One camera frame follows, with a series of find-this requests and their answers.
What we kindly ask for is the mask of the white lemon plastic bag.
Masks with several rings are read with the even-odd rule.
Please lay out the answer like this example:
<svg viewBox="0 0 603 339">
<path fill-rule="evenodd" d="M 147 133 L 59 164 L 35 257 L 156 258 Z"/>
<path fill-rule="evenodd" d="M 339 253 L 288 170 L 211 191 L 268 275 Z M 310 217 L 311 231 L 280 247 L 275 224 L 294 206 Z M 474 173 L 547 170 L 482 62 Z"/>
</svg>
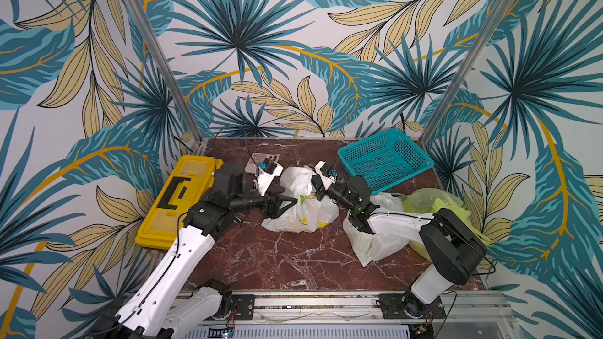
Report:
<svg viewBox="0 0 603 339">
<path fill-rule="evenodd" d="M 389 194 L 381 192 L 370 197 L 373 204 L 386 210 L 404 211 L 403 201 L 407 199 L 400 193 Z M 403 249 L 409 240 L 395 235 L 375 234 L 370 235 L 357 230 L 348 218 L 343 221 L 343 230 L 348 236 L 354 254 L 361 265 L 366 268 L 372 261 L 380 261 Z"/>
</svg>

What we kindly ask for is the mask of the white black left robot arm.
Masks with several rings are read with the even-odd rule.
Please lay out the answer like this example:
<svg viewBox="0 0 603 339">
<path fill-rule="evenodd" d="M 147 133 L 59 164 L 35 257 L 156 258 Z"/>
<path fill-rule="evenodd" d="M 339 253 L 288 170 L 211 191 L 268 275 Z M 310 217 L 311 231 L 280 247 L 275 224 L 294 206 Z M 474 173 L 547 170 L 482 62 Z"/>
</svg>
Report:
<svg viewBox="0 0 603 339">
<path fill-rule="evenodd" d="M 211 280 L 179 306 L 172 306 L 194 268 L 214 247 L 239 213 L 259 211 L 276 219 L 297 200 L 272 189 L 284 168 L 271 159 L 257 167 L 254 187 L 244 187 L 245 168 L 226 163 L 214 173 L 214 183 L 179 222 L 182 227 L 171 248 L 141 288 L 110 320 L 102 320 L 89 338 L 182 338 L 207 318 L 234 314 L 230 286 Z"/>
</svg>

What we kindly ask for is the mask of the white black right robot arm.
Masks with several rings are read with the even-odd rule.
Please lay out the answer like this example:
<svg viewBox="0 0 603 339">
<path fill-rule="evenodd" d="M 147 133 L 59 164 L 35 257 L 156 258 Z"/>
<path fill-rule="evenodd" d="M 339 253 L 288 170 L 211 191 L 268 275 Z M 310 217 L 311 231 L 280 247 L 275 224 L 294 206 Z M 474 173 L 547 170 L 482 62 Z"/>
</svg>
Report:
<svg viewBox="0 0 603 339">
<path fill-rule="evenodd" d="M 404 293 L 410 317 L 420 317 L 449 288 L 465 285 L 486 257 L 482 241 L 449 209 L 424 215 L 385 210 L 370 201 L 372 191 L 361 176 L 336 180 L 316 173 L 311 182 L 317 199 L 327 197 L 347 210 L 350 224 L 360 232 L 394 235 L 425 246 L 432 265 Z"/>
</svg>

